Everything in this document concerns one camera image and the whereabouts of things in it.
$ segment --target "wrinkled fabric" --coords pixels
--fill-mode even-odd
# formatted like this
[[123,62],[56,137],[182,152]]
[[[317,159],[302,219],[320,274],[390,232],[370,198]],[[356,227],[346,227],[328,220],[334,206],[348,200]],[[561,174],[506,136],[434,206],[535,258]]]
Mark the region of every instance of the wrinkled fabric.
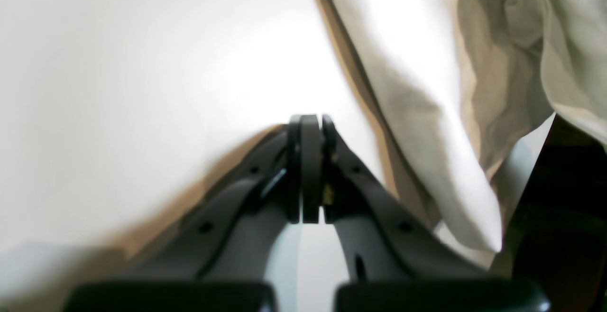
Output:
[[332,0],[449,230],[501,249],[492,178],[556,111],[606,142],[605,0]]

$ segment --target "small hole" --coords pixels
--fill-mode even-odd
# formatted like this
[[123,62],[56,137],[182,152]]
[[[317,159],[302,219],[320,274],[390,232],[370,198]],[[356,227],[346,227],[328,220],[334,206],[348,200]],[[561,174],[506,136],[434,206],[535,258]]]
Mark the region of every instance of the small hole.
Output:
[[402,221],[401,223],[399,223],[398,228],[402,231],[402,232],[411,232],[411,230],[413,230],[413,226],[408,223],[407,221]]
[[213,224],[206,222],[205,224],[201,225],[198,230],[202,234],[206,234],[207,232],[210,232],[212,229],[213,229]]
[[362,258],[360,255],[356,254],[354,258],[354,263],[356,267],[356,277],[358,281],[367,281],[367,271],[365,269],[365,263],[362,262]]

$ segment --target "black bracket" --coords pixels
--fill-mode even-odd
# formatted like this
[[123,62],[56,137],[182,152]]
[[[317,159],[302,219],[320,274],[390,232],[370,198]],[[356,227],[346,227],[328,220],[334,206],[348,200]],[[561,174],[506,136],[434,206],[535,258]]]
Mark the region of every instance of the black bracket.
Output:
[[343,248],[351,284],[335,310],[544,312],[538,286],[490,277],[438,241],[373,177],[329,116],[293,116],[249,152],[147,262],[76,289],[67,312],[277,311],[264,272],[287,223],[318,223]]

